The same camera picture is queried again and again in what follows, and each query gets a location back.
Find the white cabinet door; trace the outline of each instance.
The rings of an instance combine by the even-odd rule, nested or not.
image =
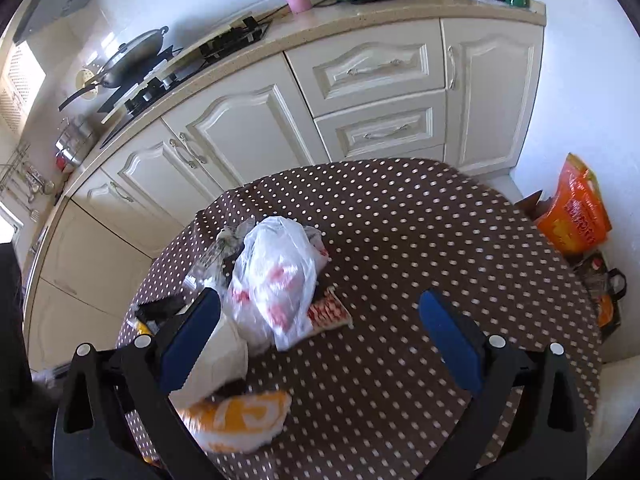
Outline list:
[[[396,156],[444,144],[444,90],[348,108],[316,119],[331,160]]]
[[[102,170],[126,195],[181,227],[222,194],[222,188],[161,120],[121,147]]]
[[[157,258],[182,230],[178,222],[148,200],[134,198],[102,170],[82,184],[73,201],[150,258]]]
[[[122,318],[105,314],[57,287],[38,280],[29,328],[29,366],[32,370],[71,361],[79,344],[97,350],[114,348]]]
[[[151,258],[70,201],[56,226],[40,277],[122,318],[150,266]]]
[[[225,189],[328,161],[282,54],[214,83],[162,118]]]
[[[512,168],[538,88],[543,28],[442,20],[447,53],[445,162],[469,174]]]
[[[346,32],[289,50],[287,59],[314,117],[444,88],[439,20]]]

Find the round table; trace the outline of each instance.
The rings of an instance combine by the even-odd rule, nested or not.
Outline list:
[[[429,287],[487,335],[532,350],[562,343],[591,423],[600,335],[582,284],[505,197],[440,162],[310,166],[227,191],[153,263],[133,303],[180,293],[183,277],[225,224],[273,215],[322,231],[331,259],[318,286],[335,288],[353,327],[250,360],[249,390],[287,390],[292,406],[270,444],[212,456],[228,478],[415,478],[470,399],[418,320],[417,300]],[[118,343],[133,336],[125,323]],[[497,456],[519,396],[514,390],[481,463]],[[143,453],[153,456],[135,413],[129,423]]]

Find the kitchen countertop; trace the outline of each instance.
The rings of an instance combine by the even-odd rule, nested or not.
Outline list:
[[[102,150],[100,149],[102,140],[99,140],[96,147],[85,158],[84,163],[71,174],[59,202],[60,206],[55,207],[50,214],[50,219],[55,218],[52,221],[49,219],[46,223],[49,228],[43,236],[40,249],[34,259],[32,267],[34,272],[31,272],[25,297],[25,338],[28,337],[31,306],[39,269],[42,268],[46,249],[66,200],[128,140],[196,92],[269,56],[351,30],[430,18],[487,18],[545,26],[546,9],[544,4],[536,1],[531,2],[531,9],[519,9],[495,0],[386,0],[361,5],[343,3],[330,7],[317,7],[303,14],[287,14],[274,20],[264,38],[217,62],[167,93],[129,123]]]

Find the white plastic bag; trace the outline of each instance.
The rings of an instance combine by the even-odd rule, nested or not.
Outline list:
[[[250,355],[272,341],[287,350],[312,332],[306,312],[327,259],[318,230],[288,218],[266,218],[244,238],[223,310]]]

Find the gas stove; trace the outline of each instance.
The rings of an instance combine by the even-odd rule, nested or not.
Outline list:
[[[103,140],[100,149],[103,149],[113,137],[119,134],[133,119],[158,101],[159,98],[171,90],[174,90],[197,73],[217,63],[219,60],[224,59],[226,56],[261,40],[271,23],[258,23],[252,16],[245,18],[242,22],[244,23],[244,27],[231,27],[230,30],[199,46],[198,49],[200,55],[204,58],[204,62],[198,68],[183,75],[181,78],[178,78],[175,73],[162,76],[162,80],[153,77],[146,85],[140,88],[135,96],[125,101],[124,107],[126,114]]]

